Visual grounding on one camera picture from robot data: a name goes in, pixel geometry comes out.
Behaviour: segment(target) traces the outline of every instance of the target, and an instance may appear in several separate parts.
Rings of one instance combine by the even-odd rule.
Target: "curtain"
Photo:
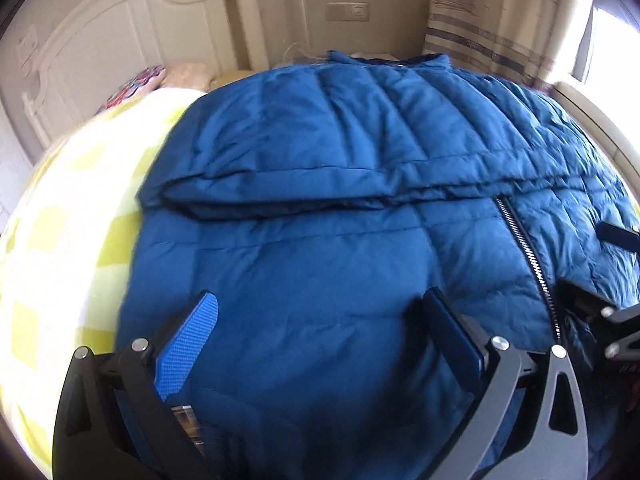
[[[424,53],[542,91],[573,70],[593,0],[431,0]]]

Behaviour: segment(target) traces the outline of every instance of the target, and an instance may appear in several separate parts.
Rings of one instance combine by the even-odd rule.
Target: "yellow checkered blanket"
[[[160,89],[59,142],[0,237],[0,407],[49,478],[71,355],[81,345],[113,349],[140,228],[135,195],[167,133],[201,95]]]

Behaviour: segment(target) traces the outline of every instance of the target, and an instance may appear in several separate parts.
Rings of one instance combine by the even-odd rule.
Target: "white bed headboard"
[[[38,95],[22,95],[43,148],[147,66],[203,62],[222,74],[238,68],[237,49],[246,48],[252,70],[268,69],[258,2],[236,2],[243,45],[234,43],[226,0],[83,1],[38,55]]]

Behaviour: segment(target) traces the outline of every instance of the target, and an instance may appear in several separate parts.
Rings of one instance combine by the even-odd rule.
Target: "screw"
[[[143,337],[139,337],[131,343],[131,348],[134,352],[142,352],[146,350],[146,347],[149,346],[149,341],[147,341]]]
[[[81,346],[80,348],[76,348],[74,352],[74,357],[76,359],[84,359],[89,355],[89,349],[86,346]]]
[[[558,359],[564,359],[566,357],[566,350],[563,346],[553,345],[551,347],[551,353],[555,355]]]
[[[613,316],[613,314],[615,313],[616,313],[616,309],[613,308],[612,306],[606,306],[600,311],[600,315],[605,318],[609,316]]]
[[[613,359],[620,352],[620,345],[618,343],[612,343],[604,349],[604,357],[607,359]]]
[[[491,338],[491,344],[494,346],[496,350],[505,351],[509,348],[509,342],[503,338],[501,335],[496,335]]]

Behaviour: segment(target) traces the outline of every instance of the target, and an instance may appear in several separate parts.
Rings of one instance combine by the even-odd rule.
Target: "quilted fabric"
[[[257,479],[415,480],[470,403],[416,308],[427,288],[519,348],[555,342],[497,196],[549,283],[638,302],[635,256],[594,232],[638,222],[623,184],[546,96],[446,56],[407,66],[333,54],[231,84],[191,106],[140,190],[117,343],[151,335],[208,289],[218,323],[168,402],[243,443],[209,447],[210,458],[226,453]],[[565,319],[562,338],[593,471],[620,391],[607,386],[603,402],[588,380],[583,327]]]

